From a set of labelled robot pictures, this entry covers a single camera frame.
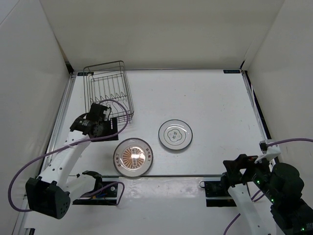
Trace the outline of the white plate orange sunburst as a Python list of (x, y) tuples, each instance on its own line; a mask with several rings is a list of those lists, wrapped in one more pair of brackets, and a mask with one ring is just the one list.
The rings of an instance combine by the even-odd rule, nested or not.
[(113, 164), (124, 177), (138, 178), (152, 167), (154, 154), (150, 145), (139, 138), (122, 141), (114, 150)]

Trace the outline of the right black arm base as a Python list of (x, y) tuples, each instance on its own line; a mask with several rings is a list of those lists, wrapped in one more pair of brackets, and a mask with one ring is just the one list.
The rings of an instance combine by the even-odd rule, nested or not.
[(230, 183), (224, 173), (215, 177), (205, 177), (199, 182), (199, 187), (205, 192), (207, 207), (236, 207), (228, 192)]

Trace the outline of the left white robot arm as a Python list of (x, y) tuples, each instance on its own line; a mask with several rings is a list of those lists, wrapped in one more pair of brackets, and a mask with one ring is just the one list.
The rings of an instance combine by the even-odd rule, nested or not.
[(102, 192), (101, 174), (86, 170), (70, 180), (69, 174), (91, 142), (118, 139), (117, 119), (110, 118), (111, 107), (92, 104), (88, 113), (75, 119), (69, 128), (65, 149), (54, 153), (49, 166), (25, 185), (29, 208), (32, 211), (61, 219), (72, 201), (85, 195)]

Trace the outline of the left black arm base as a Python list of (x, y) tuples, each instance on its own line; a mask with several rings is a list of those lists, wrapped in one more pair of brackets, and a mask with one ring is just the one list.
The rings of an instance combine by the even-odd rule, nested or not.
[(86, 192), (83, 197), (74, 200), (72, 202), (73, 205), (115, 206), (117, 204), (118, 184), (102, 189), (93, 196), (86, 196), (86, 194), (97, 191), (113, 183), (113, 181), (104, 181), (102, 175), (95, 171), (84, 171), (82, 175), (92, 177), (95, 180), (93, 189), (92, 191)]

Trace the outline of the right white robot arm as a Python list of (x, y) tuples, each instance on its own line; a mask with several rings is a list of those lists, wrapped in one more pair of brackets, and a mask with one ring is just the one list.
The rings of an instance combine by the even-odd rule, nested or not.
[(290, 164), (278, 163), (272, 169), (266, 158), (239, 155), (224, 160), (226, 172), (221, 177), (220, 191), (231, 196), (252, 235), (270, 232), (254, 207), (246, 185), (252, 182), (271, 202), (270, 212), (279, 235), (311, 235), (313, 210), (301, 198), (304, 182)]

